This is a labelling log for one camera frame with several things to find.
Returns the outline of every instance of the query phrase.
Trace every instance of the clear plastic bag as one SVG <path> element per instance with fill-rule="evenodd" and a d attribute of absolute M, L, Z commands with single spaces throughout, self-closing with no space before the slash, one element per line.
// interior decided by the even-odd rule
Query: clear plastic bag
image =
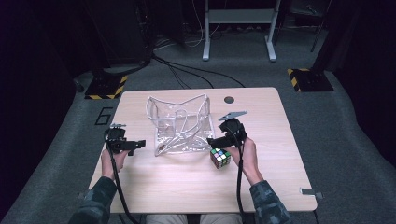
<path fill-rule="evenodd" d="M 206 140 L 215 137 L 206 94 L 179 104 L 150 96 L 146 110 L 156 127 L 155 156 L 212 149 Z"/>

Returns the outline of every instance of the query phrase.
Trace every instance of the gray carpet floor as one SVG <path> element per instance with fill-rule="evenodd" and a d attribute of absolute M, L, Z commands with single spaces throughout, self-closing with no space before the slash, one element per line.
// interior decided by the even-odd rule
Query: gray carpet floor
<path fill-rule="evenodd" d="M 224 34 L 212 41 L 209 62 L 202 61 L 203 45 L 156 49 L 157 56 L 174 63 L 234 77 L 246 87 L 275 87 L 285 107 L 318 200 L 320 223 L 396 223 L 396 170 L 377 152 L 356 122 L 353 105 L 331 73 L 330 92 L 295 92 L 288 68 L 309 68 L 325 33 L 311 53 L 310 30 L 285 29 L 276 45 L 276 63 L 270 63 L 263 32 Z M 210 86 L 198 77 L 177 72 L 191 88 Z M 215 88 L 237 88 L 236 82 L 215 74 L 199 73 Z M 78 77 L 88 87 L 90 73 Z M 182 89 L 173 73 L 152 61 L 128 76 L 125 91 Z M 103 107 L 114 115 L 119 99 L 85 100 L 78 92 L 47 154 L 36 168 L 3 224 L 66 223 L 81 203 L 101 153 L 106 125 L 94 125 Z M 295 223 L 316 223 L 311 212 L 292 213 Z M 109 223 L 121 223 L 114 214 Z"/>

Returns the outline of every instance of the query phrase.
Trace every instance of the sleeve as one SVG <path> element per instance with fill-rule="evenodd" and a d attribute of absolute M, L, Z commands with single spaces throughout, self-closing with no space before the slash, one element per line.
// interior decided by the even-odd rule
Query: sleeve
<path fill-rule="evenodd" d="M 102 176 L 85 196 L 84 202 L 68 223 L 107 223 L 110 218 L 110 205 L 116 192 L 114 182 Z"/>
<path fill-rule="evenodd" d="M 285 205 L 279 200 L 267 181 L 261 181 L 250 187 L 258 223 L 277 224 L 292 223 Z"/>

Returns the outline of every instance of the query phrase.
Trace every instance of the small black dot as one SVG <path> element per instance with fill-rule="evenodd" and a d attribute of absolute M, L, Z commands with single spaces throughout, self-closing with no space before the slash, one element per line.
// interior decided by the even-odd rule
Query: small black dot
<path fill-rule="evenodd" d="M 232 96 L 227 96 L 224 98 L 224 102 L 227 104 L 232 104 L 234 101 L 234 98 Z"/>

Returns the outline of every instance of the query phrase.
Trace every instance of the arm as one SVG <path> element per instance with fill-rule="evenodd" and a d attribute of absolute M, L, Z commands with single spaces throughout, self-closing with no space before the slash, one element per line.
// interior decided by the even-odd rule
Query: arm
<path fill-rule="evenodd" d="M 114 155 L 117 171 L 123 167 L 123 162 L 129 151 L 124 150 Z M 110 205 L 117 192 L 114 184 L 114 172 L 107 149 L 102 152 L 102 177 L 84 198 L 84 202 L 69 220 L 69 224 L 107 223 L 110 218 Z"/>
<path fill-rule="evenodd" d="M 235 147 L 224 148 L 229 151 L 236 164 L 239 162 L 239 151 Z M 292 223 L 285 205 L 279 200 L 271 186 L 262 177 L 257 163 L 256 144 L 247 138 L 243 147 L 243 172 L 250 183 L 250 194 L 253 199 L 259 223 Z"/>

